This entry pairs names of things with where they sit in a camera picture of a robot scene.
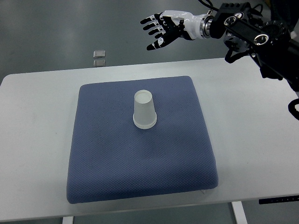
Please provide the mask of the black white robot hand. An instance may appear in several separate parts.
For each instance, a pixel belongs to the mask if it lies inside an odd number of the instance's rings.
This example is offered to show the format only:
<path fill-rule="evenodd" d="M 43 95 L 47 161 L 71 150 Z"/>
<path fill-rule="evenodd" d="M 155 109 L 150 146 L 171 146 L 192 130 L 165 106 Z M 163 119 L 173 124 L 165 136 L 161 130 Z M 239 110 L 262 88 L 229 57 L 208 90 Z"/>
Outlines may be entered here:
<path fill-rule="evenodd" d="M 213 18 L 211 14 L 193 15 L 176 10 L 153 14 L 140 21 L 144 25 L 143 30 L 156 39 L 146 49 L 150 51 L 163 48 L 178 38 L 189 41 L 197 38 L 208 39 Z"/>

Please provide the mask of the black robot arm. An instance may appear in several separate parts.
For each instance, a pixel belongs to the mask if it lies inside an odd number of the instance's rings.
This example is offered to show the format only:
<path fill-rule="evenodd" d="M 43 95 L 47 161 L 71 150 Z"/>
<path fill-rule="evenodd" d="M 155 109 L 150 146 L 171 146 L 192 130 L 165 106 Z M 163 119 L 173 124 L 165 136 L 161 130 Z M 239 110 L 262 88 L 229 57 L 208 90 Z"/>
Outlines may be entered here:
<path fill-rule="evenodd" d="M 285 79 L 295 93 L 299 92 L 299 44 L 284 21 L 263 19 L 248 2 L 223 3 L 220 8 L 209 0 L 201 4 L 216 11 L 204 21 L 203 29 L 212 38 L 223 38 L 228 47 L 226 62 L 250 56 L 263 78 Z"/>

